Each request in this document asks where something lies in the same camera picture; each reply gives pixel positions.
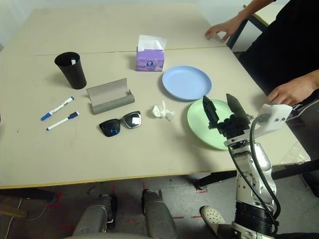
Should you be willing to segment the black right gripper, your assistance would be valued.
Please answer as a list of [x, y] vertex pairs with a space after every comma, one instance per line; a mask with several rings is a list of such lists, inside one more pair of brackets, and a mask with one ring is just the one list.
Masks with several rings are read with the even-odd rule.
[[203, 96], [202, 104], [204, 112], [209, 120], [208, 128], [216, 128], [225, 138], [231, 139], [243, 135], [244, 131], [250, 128], [250, 120], [237, 98], [231, 94], [226, 94], [226, 99], [230, 110], [234, 114], [220, 123], [218, 123], [219, 117], [216, 113], [216, 108], [207, 96]]

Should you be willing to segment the bystander left hand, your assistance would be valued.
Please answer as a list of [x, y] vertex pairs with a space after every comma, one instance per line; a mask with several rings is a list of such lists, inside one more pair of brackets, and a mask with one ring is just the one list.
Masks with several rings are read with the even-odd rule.
[[266, 101], [272, 104], [293, 106], [302, 102], [313, 93], [313, 85], [305, 79], [293, 79], [270, 92]]

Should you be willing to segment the bystander right hand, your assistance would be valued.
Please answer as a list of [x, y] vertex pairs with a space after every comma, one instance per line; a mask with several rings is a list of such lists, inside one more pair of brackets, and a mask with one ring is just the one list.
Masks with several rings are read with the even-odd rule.
[[213, 36], [217, 35], [218, 33], [224, 32], [225, 35], [221, 38], [221, 42], [225, 42], [230, 36], [232, 36], [238, 30], [241, 23], [241, 20], [233, 18], [226, 22], [214, 25], [206, 31], [205, 38], [207, 40], [210, 40]]

